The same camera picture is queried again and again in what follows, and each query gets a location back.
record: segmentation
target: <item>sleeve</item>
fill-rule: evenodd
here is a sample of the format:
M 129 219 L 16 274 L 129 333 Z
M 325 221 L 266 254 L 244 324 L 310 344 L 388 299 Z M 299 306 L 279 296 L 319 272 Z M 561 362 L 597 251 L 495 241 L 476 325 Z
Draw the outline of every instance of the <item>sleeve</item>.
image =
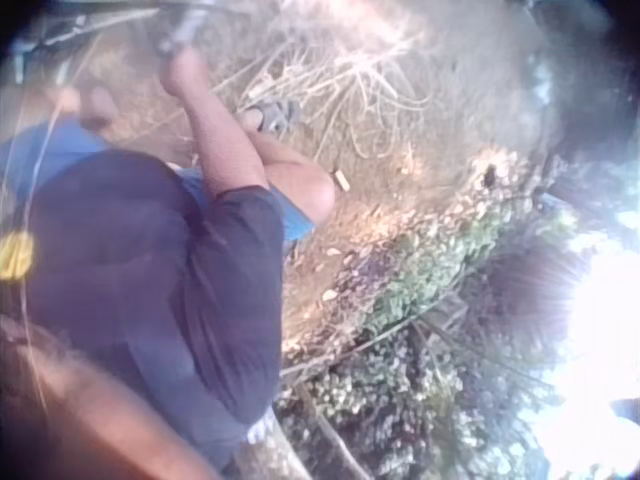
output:
M 247 187 L 211 202 L 187 258 L 183 334 L 207 388 L 247 425 L 279 380 L 283 236 L 275 197 Z

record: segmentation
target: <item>dark blue shirt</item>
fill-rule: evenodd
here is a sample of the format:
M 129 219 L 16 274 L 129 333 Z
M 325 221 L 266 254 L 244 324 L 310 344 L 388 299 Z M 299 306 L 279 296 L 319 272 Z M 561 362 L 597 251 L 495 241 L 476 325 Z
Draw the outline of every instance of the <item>dark blue shirt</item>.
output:
M 278 383 L 283 225 L 273 195 L 247 187 L 201 210 L 160 161 L 112 150 L 44 185 L 28 231 L 31 320 L 226 464 Z M 4 287 L 3 311 L 20 317 L 16 285 Z

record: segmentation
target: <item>blue shorts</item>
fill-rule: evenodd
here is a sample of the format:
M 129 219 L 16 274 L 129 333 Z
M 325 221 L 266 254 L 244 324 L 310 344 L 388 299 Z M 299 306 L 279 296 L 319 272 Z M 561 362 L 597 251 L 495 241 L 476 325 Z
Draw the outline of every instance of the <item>blue shorts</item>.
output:
M 0 145 L 0 178 L 4 178 L 18 204 L 24 203 L 31 193 L 72 165 L 113 148 L 83 128 L 77 119 L 65 118 L 58 121 L 53 129 L 43 160 L 36 171 L 47 128 L 47 123 L 37 125 Z M 200 169 L 187 168 L 177 174 L 183 178 L 185 188 L 198 204 L 204 206 L 207 195 Z M 285 241 L 298 240 L 311 232 L 313 222 L 277 188 L 272 186 L 271 192 L 282 208 Z

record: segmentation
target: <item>branch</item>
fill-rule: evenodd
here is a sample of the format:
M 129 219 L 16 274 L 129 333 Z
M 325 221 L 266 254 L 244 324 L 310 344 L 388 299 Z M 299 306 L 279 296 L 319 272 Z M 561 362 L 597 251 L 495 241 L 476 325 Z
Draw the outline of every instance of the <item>branch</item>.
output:
M 372 480 L 372 477 L 366 472 L 364 468 L 360 466 L 357 460 L 353 457 L 349 449 L 347 448 L 346 443 L 342 440 L 342 437 L 334 430 L 334 428 L 329 423 L 329 420 L 320 412 L 318 407 L 316 407 L 311 394 L 307 390 L 307 388 L 300 384 L 295 387 L 296 393 L 302 399 L 302 403 L 309 409 L 309 411 L 313 414 L 313 416 L 318 421 L 318 426 L 322 433 L 327 437 L 327 440 L 333 445 L 333 447 L 338 450 L 342 458 L 349 470 L 356 476 L 358 480 Z

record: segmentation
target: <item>yellow object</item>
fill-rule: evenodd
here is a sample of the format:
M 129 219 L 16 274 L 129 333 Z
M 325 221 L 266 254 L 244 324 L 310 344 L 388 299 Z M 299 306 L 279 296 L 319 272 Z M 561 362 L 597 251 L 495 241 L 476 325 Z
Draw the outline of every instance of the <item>yellow object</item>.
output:
M 20 280 L 33 265 L 34 241 L 27 232 L 0 238 L 0 280 Z

